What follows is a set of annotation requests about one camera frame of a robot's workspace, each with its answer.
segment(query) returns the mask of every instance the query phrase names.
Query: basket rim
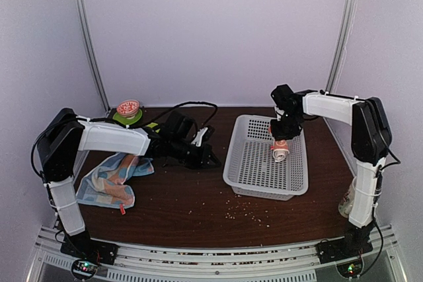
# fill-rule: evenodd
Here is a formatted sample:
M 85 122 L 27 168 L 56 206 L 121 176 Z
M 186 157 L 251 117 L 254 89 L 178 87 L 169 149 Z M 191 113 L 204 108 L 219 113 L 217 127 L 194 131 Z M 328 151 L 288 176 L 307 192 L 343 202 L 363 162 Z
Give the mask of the basket rim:
M 235 125 L 233 127 L 233 130 L 232 130 L 232 136 L 231 136 L 231 140 L 229 142 L 229 148 L 228 148 L 227 153 L 231 153 L 232 150 L 233 150 L 234 142 L 235 142 L 235 135 L 236 135 L 235 132 L 236 132 L 238 126 L 241 124 L 241 121 L 243 119 L 271 120 L 271 119 L 274 119 L 274 118 L 273 117 L 267 117 L 267 116 L 246 115 L 246 114 L 238 116 L 236 121 L 235 121 Z M 301 138 L 301 150 L 307 156 L 307 152 L 306 152 L 306 148 L 305 148 L 304 130 L 301 131 L 299 137 Z M 305 162 L 303 163 L 304 164 L 303 165 L 303 187 L 300 190 L 297 190 L 297 191 L 289 191 L 289 190 L 280 190 L 280 189 L 276 189 L 276 188 L 267 188 L 265 186 L 242 184 L 242 183 L 237 183 L 237 182 L 231 181 L 228 177 L 228 174 L 229 174 L 229 159 L 230 159 L 230 156 L 227 155 L 226 160 L 225 160 L 225 167 L 223 169 L 223 180 L 225 181 L 226 184 L 230 185 L 231 187 L 240 188 L 242 190 L 247 190 L 247 191 L 256 191 L 256 192 L 260 192 L 260 193 L 278 194 L 278 195 L 303 195 L 309 189 L 309 175 L 308 175 L 307 160 L 305 160 Z

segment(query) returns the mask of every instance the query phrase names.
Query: metal pole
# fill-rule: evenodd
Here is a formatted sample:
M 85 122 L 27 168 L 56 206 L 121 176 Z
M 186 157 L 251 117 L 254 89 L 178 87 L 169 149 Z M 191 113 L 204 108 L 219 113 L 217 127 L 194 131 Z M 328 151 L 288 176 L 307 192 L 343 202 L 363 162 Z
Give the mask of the metal pole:
M 327 92 L 332 92 L 335 81 L 338 78 L 338 74 L 342 64 L 343 52 L 345 50 L 348 34 L 351 30 L 352 18 L 354 16 L 356 1 L 357 0 L 345 0 L 344 14 L 342 16 L 342 24 L 339 32 L 338 43 L 336 45 L 335 55 L 332 61 L 332 67 L 330 69 L 330 74 L 326 85 Z
M 91 73 L 93 74 L 94 84 L 98 94 L 100 95 L 103 108 L 107 112 L 110 109 L 110 105 L 107 100 L 106 91 L 104 90 L 100 72 L 98 70 L 97 60 L 95 58 L 93 41 L 91 39 L 91 35 L 90 35 L 89 27 L 88 27 L 87 14 L 85 12 L 84 0 L 75 0 L 75 1 L 77 4 L 78 13 L 79 13 L 79 22 L 81 23 L 82 33 L 84 37 L 85 51 L 87 53 L 89 65 L 91 68 Z

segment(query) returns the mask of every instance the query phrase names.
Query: dark brown tabletop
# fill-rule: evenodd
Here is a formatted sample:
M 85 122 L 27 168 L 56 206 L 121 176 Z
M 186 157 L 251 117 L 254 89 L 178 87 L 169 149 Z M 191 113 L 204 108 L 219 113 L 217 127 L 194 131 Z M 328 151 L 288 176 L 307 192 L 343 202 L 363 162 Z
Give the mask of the dark brown tabletop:
M 182 108 L 205 120 L 211 108 Z M 145 110 L 148 120 L 163 109 Z M 132 178 L 135 206 L 117 209 L 80 205 L 94 238 L 155 246 L 226 248 L 269 246 L 341 236 L 347 220 L 338 203 L 352 175 L 322 119 L 305 122 L 309 189 L 288 201 L 234 194 L 223 181 L 223 165 L 235 120 L 241 114 L 274 116 L 271 108 L 220 108 L 210 122 L 209 143 L 222 162 L 213 170 L 189 170 L 164 159 L 153 162 L 155 173 Z M 85 175 L 110 153 L 92 151 L 79 175 Z

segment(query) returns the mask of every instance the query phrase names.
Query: red tag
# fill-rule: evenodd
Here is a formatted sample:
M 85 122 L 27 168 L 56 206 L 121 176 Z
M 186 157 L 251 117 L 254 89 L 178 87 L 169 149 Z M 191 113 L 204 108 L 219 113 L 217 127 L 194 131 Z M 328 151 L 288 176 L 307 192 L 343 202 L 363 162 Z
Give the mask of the red tag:
M 122 215 L 126 214 L 125 209 L 124 209 L 124 204 L 120 204 L 120 212 L 121 212 Z

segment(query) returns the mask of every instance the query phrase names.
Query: gray perforated basket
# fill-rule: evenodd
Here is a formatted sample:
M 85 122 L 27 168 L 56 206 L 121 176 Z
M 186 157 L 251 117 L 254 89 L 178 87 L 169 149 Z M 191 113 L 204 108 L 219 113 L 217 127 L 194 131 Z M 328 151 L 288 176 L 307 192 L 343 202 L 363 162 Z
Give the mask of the gray perforated basket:
M 272 118 L 242 115 L 233 128 L 223 179 L 236 194 L 287 201 L 308 187 L 304 134 L 288 141 L 289 155 L 276 163 L 268 131 Z

